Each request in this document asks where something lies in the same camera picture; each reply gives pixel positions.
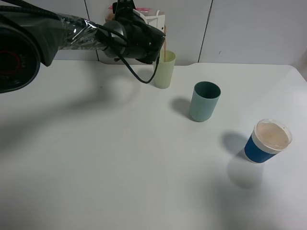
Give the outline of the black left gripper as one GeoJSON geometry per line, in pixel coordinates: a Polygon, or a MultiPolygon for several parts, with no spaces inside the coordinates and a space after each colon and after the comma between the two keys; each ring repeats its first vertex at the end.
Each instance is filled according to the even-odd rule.
{"type": "Polygon", "coordinates": [[[120,60],[135,59],[144,64],[152,64],[160,55],[165,41],[165,34],[159,29],[146,24],[136,14],[133,0],[118,0],[112,4],[115,18],[100,26],[95,34],[102,44],[108,58],[120,60]]]}

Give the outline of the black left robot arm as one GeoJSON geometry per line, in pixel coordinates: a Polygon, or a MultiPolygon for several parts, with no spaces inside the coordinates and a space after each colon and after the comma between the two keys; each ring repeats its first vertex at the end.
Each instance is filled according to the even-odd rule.
{"type": "Polygon", "coordinates": [[[50,66],[60,50],[102,50],[126,62],[158,63],[165,33],[147,23],[131,0],[113,4],[114,18],[104,25],[58,14],[23,0],[0,7],[0,91],[30,84],[40,65],[50,66]]]}

